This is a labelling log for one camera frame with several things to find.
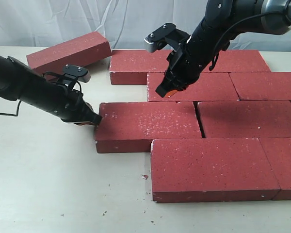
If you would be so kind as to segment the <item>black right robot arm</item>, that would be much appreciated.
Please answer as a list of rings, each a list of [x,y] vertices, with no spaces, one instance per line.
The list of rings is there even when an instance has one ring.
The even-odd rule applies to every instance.
[[[186,90],[219,52],[238,35],[251,32],[283,35],[291,29],[291,0],[210,0],[192,34],[182,34],[168,55],[168,68],[156,93],[164,98]]]

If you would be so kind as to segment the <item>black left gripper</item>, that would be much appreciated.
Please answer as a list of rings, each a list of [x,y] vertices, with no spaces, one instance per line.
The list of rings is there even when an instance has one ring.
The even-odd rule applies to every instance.
[[[65,123],[97,126],[102,116],[83,99],[83,93],[64,84],[37,78],[25,85],[19,100],[60,118]]]

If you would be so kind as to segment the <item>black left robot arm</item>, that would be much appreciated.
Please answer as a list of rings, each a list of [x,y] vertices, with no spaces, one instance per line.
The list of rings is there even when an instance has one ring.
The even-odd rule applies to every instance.
[[[102,117],[83,99],[75,85],[88,82],[88,69],[66,64],[61,74],[42,75],[9,56],[0,56],[0,97],[21,101],[60,118],[65,123],[97,126]]]

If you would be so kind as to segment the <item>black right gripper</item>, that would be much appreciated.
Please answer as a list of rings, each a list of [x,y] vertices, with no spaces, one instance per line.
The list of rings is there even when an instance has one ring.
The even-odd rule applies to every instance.
[[[227,27],[211,27],[202,21],[191,36],[167,57],[168,68],[155,92],[162,98],[171,98],[195,83],[203,69],[212,61],[215,49]]]

